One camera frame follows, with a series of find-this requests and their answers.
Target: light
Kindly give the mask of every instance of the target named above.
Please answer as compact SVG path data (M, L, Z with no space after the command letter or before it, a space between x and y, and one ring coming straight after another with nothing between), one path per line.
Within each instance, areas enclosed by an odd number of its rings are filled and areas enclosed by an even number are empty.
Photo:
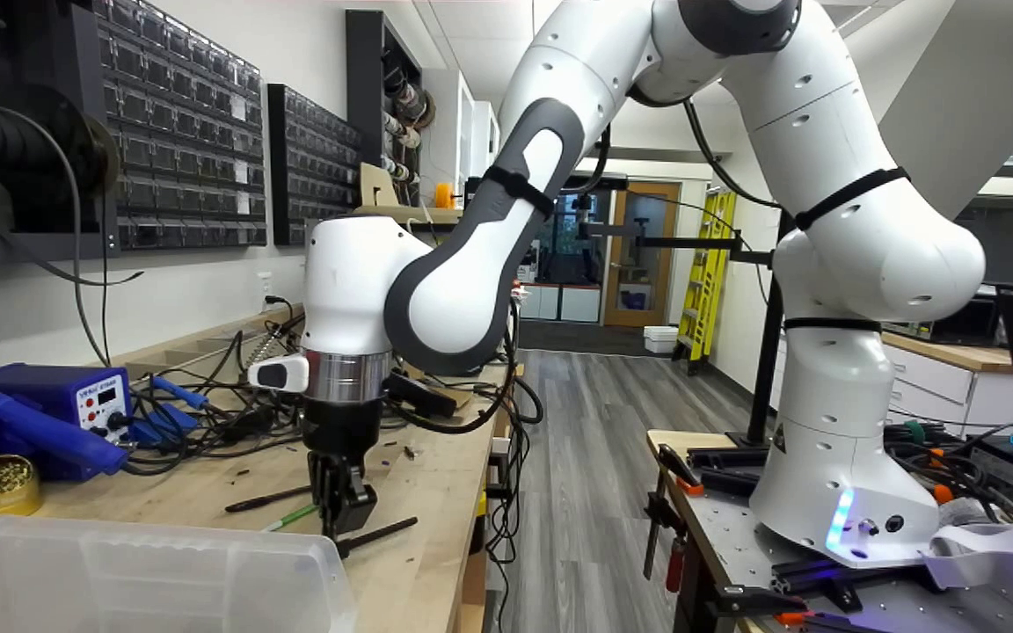
M826 550L842 550L845 544L845 527L850 519L850 505L856 505L856 490L845 484L845 491L833 504L829 527L826 527Z

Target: yellow tape roll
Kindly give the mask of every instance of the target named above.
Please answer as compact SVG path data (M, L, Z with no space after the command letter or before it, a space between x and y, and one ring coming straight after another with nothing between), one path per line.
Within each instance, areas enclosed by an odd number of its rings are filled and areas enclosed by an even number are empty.
M36 512L43 505L43 477L22 453L0 453L0 516Z

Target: shelf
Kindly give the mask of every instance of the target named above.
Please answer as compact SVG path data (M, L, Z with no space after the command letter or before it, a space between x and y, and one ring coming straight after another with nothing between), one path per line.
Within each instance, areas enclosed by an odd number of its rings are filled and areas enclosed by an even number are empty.
M453 209L360 209L357 215L394 217L398 224L415 224L415 228L453 228L465 217L465 211L453 211Z

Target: white bin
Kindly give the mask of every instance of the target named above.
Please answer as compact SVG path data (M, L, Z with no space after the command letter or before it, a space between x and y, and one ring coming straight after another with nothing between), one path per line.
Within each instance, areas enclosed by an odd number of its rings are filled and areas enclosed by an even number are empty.
M0 516L0 633L352 633L337 550L247 535Z
M680 326L645 326L645 348L651 357L672 357L680 344Z

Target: white robotic arm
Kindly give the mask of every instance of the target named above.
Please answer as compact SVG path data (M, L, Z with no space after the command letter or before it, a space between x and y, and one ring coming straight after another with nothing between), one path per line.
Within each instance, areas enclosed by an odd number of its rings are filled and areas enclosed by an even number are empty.
M506 103L506 146L453 236L404 269L386 333L412 362L480 365L498 351L515 270L580 154L651 60L651 5L567 0L526 53Z
M741 103L770 192L802 224L778 246L788 372L778 450L753 511L847 568L914 563L938 512L882 453L891 362L881 323L955 312L981 280L981 251L894 169L856 62L816 0L564 0L512 80L506 146L445 246L415 257L391 223L322 223L301 372L284 362L255 368L255 383L267 387L308 375L291 391L313 401L317 497L332 497L337 468L360 468L378 439L379 375L369 365L385 362L385 339L420 365L485 362L549 198L622 97L670 107L716 79ZM378 284L346 284L362 270ZM379 326L372 307L386 280Z

